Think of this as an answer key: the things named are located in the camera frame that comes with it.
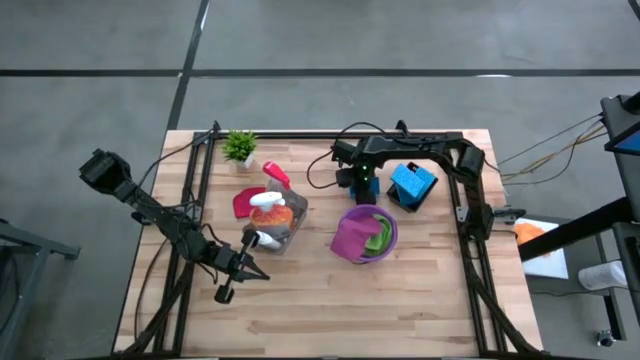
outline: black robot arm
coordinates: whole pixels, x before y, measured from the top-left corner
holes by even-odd
[[[231,301],[232,281],[270,279],[247,253],[250,247],[257,245],[255,231],[245,231],[239,252],[227,243],[207,241],[194,219],[180,210],[183,205],[163,206],[157,202],[131,180],[129,164],[117,154],[100,149],[94,151],[93,157],[80,168],[80,178],[94,190],[114,196],[153,222],[185,260],[228,274],[227,283],[216,293],[216,301]]]
[[[484,151],[460,133],[446,132],[422,138],[397,138],[375,135],[361,139],[355,146],[337,140],[332,146],[332,160],[351,167],[336,172],[338,185],[355,189],[356,203],[375,204],[371,181],[375,168],[382,168],[391,159],[429,159],[452,175],[464,186],[468,210],[461,209],[464,217],[464,235],[471,240],[487,240],[493,226],[493,211],[484,199],[482,167]],[[451,150],[458,152],[454,164]]]

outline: black container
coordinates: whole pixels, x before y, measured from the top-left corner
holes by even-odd
[[[418,170],[419,168],[420,167],[413,162],[409,162],[407,164],[407,169],[411,170],[412,172],[416,172],[416,170]],[[399,207],[404,209],[406,212],[416,212],[420,208],[420,205],[422,205],[422,203],[424,202],[424,199],[426,199],[429,193],[431,192],[431,189],[433,189],[433,187],[437,183],[438,183],[438,178],[435,178],[431,183],[431,185],[429,186],[429,188],[427,188],[427,191],[424,192],[424,195],[422,195],[420,200],[418,200],[417,202],[411,205],[404,205],[400,202],[400,197],[398,196],[398,189],[396,188],[396,184],[391,185],[389,190],[387,190],[387,195],[389,196],[389,199],[391,199],[392,203],[398,205]]]

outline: soap dispenser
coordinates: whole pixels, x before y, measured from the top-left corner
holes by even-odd
[[[269,235],[275,241],[285,244],[294,229],[293,210],[285,206],[282,194],[268,191],[251,197],[249,203],[255,206],[249,214],[249,220],[256,231]],[[264,246],[269,250],[282,247]]]

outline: wire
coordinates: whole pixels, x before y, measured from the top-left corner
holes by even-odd
[[[584,144],[584,143],[586,143],[586,142],[588,142],[590,140],[593,140],[593,138],[591,138],[591,136],[604,128],[604,125],[601,125],[596,130],[594,130],[594,131],[590,132],[589,134],[585,135],[585,133],[587,133],[589,130],[591,130],[591,128],[593,126],[595,126],[596,124],[598,124],[598,122],[599,121],[596,121],[593,124],[591,124],[591,126],[589,126],[587,128],[587,130],[585,130],[582,134],[580,134],[580,136],[578,136],[578,138],[576,139],[576,141],[578,142],[577,145]],[[518,171],[516,173],[501,174],[502,180],[503,181],[509,181],[509,180],[512,180],[512,179],[520,176],[520,175],[531,174],[531,173],[535,172],[537,169],[539,169],[540,167],[542,167],[543,165],[545,165],[546,163],[548,163],[549,161],[553,160],[556,156],[560,155],[565,150],[570,149],[573,145],[574,145],[573,142],[570,142],[569,144],[567,144],[562,149],[560,149],[560,150],[558,150],[556,152],[553,152],[551,154],[545,155],[545,156],[535,160],[534,162],[532,162],[531,164],[525,166],[523,169],[521,169],[520,171]]]
[[[193,145],[196,142],[199,142],[200,140],[206,138],[207,136],[209,136],[210,134],[212,134],[214,131],[213,128],[207,130],[207,132],[205,132],[204,134],[198,136],[197,138],[194,138],[193,140],[191,140],[189,143],[187,143],[186,145],[178,148],[177,150],[174,150],[170,153],[168,153],[167,155],[164,155],[162,157],[160,157],[158,160],[154,161],[151,165],[149,165],[149,168],[147,169],[147,171],[145,171],[144,175],[142,176],[142,178],[140,179],[140,181],[138,181],[138,188],[136,189],[136,191],[134,192],[134,197],[136,201],[140,201],[140,189],[142,188],[142,184],[144,184],[144,181],[147,179],[147,176],[149,176],[149,173],[151,173],[151,170],[153,170],[153,168],[155,168],[156,166],[158,166],[158,164],[160,164],[161,161],[165,160],[166,158],[173,156],[177,153],[179,153],[180,151],[188,148],[189,146]],[[182,204],[177,204],[177,205],[170,205],[170,206],[157,206],[157,207],[163,207],[163,208],[173,208],[173,207],[182,207],[182,206],[186,206],[192,203],[195,203],[196,200],[194,201],[187,201],[185,203]]]
[[[315,165],[315,163],[317,163],[318,161],[326,158],[327,156],[331,155],[332,153],[333,153],[333,150],[329,150],[328,153],[318,157],[317,159],[313,160],[311,162],[311,164],[309,164],[309,167],[307,168],[307,181],[309,182],[309,185],[311,185],[312,188],[314,188],[314,189],[326,189],[326,188],[331,187],[333,185],[336,185],[338,183],[337,181],[334,181],[334,182],[332,182],[330,184],[326,184],[326,185],[316,185],[311,181],[311,176],[310,176],[311,167],[313,167],[313,165]]]
[[[500,173],[500,169],[498,169],[496,166],[493,166],[493,165],[489,164],[489,162],[487,161],[487,159],[486,159],[486,158],[484,159],[484,163],[485,163],[488,167],[490,167],[490,168],[492,168],[493,170],[495,170],[495,171],[497,171],[498,173]]]
[[[507,159],[505,159],[505,160],[502,160],[502,161],[498,162],[498,165],[502,165],[502,164],[506,163],[507,161],[511,161],[512,159],[515,159],[515,158],[517,158],[518,156],[520,156],[520,155],[522,155],[522,154],[524,154],[524,153],[526,153],[526,152],[528,152],[528,151],[530,151],[530,150],[532,150],[532,149],[535,149],[536,147],[538,147],[538,146],[540,146],[540,145],[542,145],[542,144],[546,143],[547,141],[553,140],[553,139],[557,138],[558,136],[560,136],[560,135],[562,135],[562,134],[566,133],[567,131],[569,131],[569,130],[571,130],[571,129],[574,129],[574,128],[576,128],[576,127],[578,127],[578,126],[580,126],[580,125],[582,125],[582,124],[584,124],[584,123],[588,122],[589,120],[591,120],[591,119],[595,119],[595,118],[597,118],[598,116],[601,116],[601,115],[602,115],[602,113],[599,113],[599,114],[596,114],[596,115],[590,116],[590,117],[588,117],[588,118],[586,118],[586,119],[584,119],[584,120],[582,120],[582,121],[579,121],[578,123],[576,123],[576,124],[574,124],[574,125],[569,126],[568,128],[566,128],[566,129],[564,129],[564,130],[560,131],[559,133],[557,133],[557,134],[555,134],[555,135],[553,135],[553,136],[551,136],[551,137],[548,137],[548,138],[546,138],[546,139],[544,139],[544,140],[542,140],[542,141],[540,141],[540,142],[538,142],[538,143],[536,143],[536,144],[534,144],[534,145],[532,145],[532,146],[530,146],[530,147],[528,147],[528,148],[526,148],[526,149],[522,150],[521,152],[519,152],[519,153],[517,153],[517,154],[515,154],[515,155],[513,155],[513,156],[511,156],[511,157],[509,157],[509,158],[507,158]]]
[[[568,292],[568,293],[560,293],[560,294],[555,294],[552,292],[547,292],[547,291],[534,291],[531,294],[535,294],[535,295],[549,295],[549,296],[555,296],[555,297],[563,297],[563,296],[569,296],[569,295],[577,295],[577,294],[590,294],[593,292],[597,292],[597,291],[602,291],[602,290],[607,290],[607,289],[622,289],[622,290],[627,290],[629,292],[640,292],[640,291],[636,291],[636,290],[631,290],[629,288],[625,288],[622,286],[609,286],[607,288],[604,289],[600,289],[600,290],[588,290],[588,291],[573,291],[573,292]]]
[[[2,335],[4,333],[4,330],[7,328],[7,325],[9,324],[9,321],[11,321],[11,317],[13,317],[16,307],[18,306],[18,302],[20,301],[20,279],[18,278],[18,263],[16,262],[13,251],[11,252],[11,264],[13,266],[13,279],[16,299],[13,301],[13,305],[11,305],[11,311],[9,312],[7,320],[5,320],[5,322],[2,324],[2,327],[0,328],[0,335]]]
[[[211,224],[209,224],[209,223],[204,223],[204,224],[202,224],[202,227],[201,227],[200,231],[204,230],[204,228],[209,229],[209,233],[211,234],[211,236],[213,236],[213,238],[214,238],[217,242],[219,242],[219,243],[222,243],[222,242],[223,242],[222,240],[220,240],[220,239],[216,236],[216,233],[213,231],[213,228],[211,227]]]
[[[513,230],[492,229],[491,232],[506,232],[506,233],[513,234],[516,237],[518,237],[518,233],[513,231]]]
[[[217,269],[213,269],[216,274],[213,275],[213,273],[207,269],[204,265],[200,264],[200,263],[196,263],[196,265],[200,266],[202,268],[202,270],[204,270],[207,274],[209,274],[209,276],[211,276],[211,279],[213,279],[213,285],[216,285],[218,283],[218,270]]]
[[[335,140],[333,142],[334,145],[342,137],[342,135],[345,132],[347,132],[347,130],[349,130],[349,129],[355,127],[355,126],[358,126],[358,125],[366,125],[366,126],[369,126],[369,127],[372,127],[374,129],[378,130],[381,134],[385,134],[385,135],[387,134],[387,132],[384,131],[384,129],[382,129],[378,125],[372,124],[372,123],[367,122],[367,121],[357,121],[357,122],[354,122],[353,124],[347,126],[346,128],[342,129],[338,133],[338,135],[336,135],[336,138],[335,138]],[[393,137],[391,139],[393,141],[399,143],[399,144],[403,144],[403,145],[407,145],[407,146],[415,146],[415,147],[420,147],[420,146],[424,146],[424,145],[428,145],[428,144],[437,144],[437,143],[442,143],[442,142],[449,142],[449,141],[460,141],[459,139],[436,139],[436,140],[430,139],[430,140],[427,140],[427,138],[423,137],[422,141],[420,143],[411,143],[411,142],[406,142],[406,141],[400,140],[400,139],[395,138],[395,137]],[[325,157],[331,155],[332,153],[333,153],[333,150],[330,150],[328,153],[326,153],[324,155],[321,155],[317,159],[313,160],[311,162],[311,164],[309,164],[309,167],[307,168],[307,181],[309,182],[309,185],[311,185],[311,187],[313,187],[314,189],[326,189],[326,188],[331,187],[333,185],[336,185],[338,183],[337,181],[335,181],[335,182],[332,182],[332,183],[326,184],[326,185],[316,185],[311,181],[310,173],[311,173],[311,168],[313,167],[313,165],[315,165],[318,161],[324,159]]]
[[[134,317],[133,317],[133,337],[135,340],[138,340],[138,315],[140,313],[140,304],[142,303],[142,296],[144,295],[144,289],[147,287],[147,282],[149,281],[149,277],[151,275],[151,269],[153,269],[153,266],[155,265],[156,261],[158,261],[160,252],[162,251],[162,248],[167,244],[167,241],[169,241],[169,239],[164,239],[164,241],[156,251],[156,254],[153,255],[153,259],[151,259],[151,262],[149,263],[149,267],[147,267],[147,272],[144,274],[144,280],[142,281],[142,287],[140,288],[140,294],[138,295],[138,301],[136,302],[136,310],[134,312]]]
[[[184,204],[197,202],[196,197],[193,194],[193,191],[191,191],[191,189],[189,189],[189,196],[193,200],[189,201],[189,202],[186,202]],[[185,205],[179,204],[179,205],[167,206],[167,207],[179,207],[179,206],[185,206]],[[191,206],[191,208],[192,208],[191,217],[195,218],[196,217],[196,207],[195,206]],[[184,214],[182,215],[182,217],[178,221],[178,230],[180,229],[180,225],[181,225],[182,221],[184,220],[184,218],[185,218],[185,216],[186,216],[188,211],[189,211],[189,208],[185,207]],[[178,231],[178,237],[180,239],[182,239],[182,241],[184,242],[184,239],[179,234],[180,234],[180,232]],[[160,245],[160,247],[158,248],[158,250],[156,251],[156,254],[153,256],[153,259],[151,259],[151,263],[149,263],[149,267],[147,267],[147,272],[144,274],[144,280],[142,281],[142,287],[140,288],[140,295],[138,295],[138,301],[136,302],[136,310],[134,312],[134,318],[133,318],[133,336],[134,336],[135,340],[138,340],[138,314],[139,314],[139,310],[140,310],[140,304],[142,303],[142,297],[144,295],[144,290],[147,287],[147,282],[149,281],[149,276],[151,275],[151,269],[153,269],[153,266],[155,265],[156,261],[158,261],[158,257],[160,256],[160,252],[161,252],[162,248],[167,244],[167,241],[169,241],[169,239],[165,238],[164,241],[162,242],[162,244]],[[186,249],[186,252],[187,252],[187,258],[189,258],[189,256],[188,256],[189,248],[188,248],[186,242],[184,242],[184,244],[185,244],[185,249]]]
[[[589,138],[586,141],[591,141],[593,139],[599,138],[599,137],[604,136],[604,135],[606,135],[606,133],[593,136],[593,137]],[[569,168],[569,165],[571,164],[571,160],[573,159],[573,152],[575,151],[576,146],[579,144],[578,140],[579,139],[577,139],[576,142],[573,144],[573,146],[571,146],[571,152],[569,153],[569,159],[567,160],[567,163],[565,164],[564,168],[562,168],[562,170],[560,170],[559,173],[557,173],[557,174],[555,174],[555,175],[553,175],[553,176],[551,176],[549,178],[543,179],[543,180],[530,181],[530,182],[507,183],[507,184],[504,184],[504,186],[536,185],[536,184],[542,184],[542,183],[545,183],[545,182],[548,182],[548,181],[551,181],[551,180],[554,180],[554,179],[558,178],[560,175],[562,175]]]

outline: potted plant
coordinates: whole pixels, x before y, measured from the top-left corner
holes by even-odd
[[[256,136],[253,132],[232,130],[222,147],[225,160],[236,162],[238,167],[248,169],[253,163],[253,151],[256,148]]]

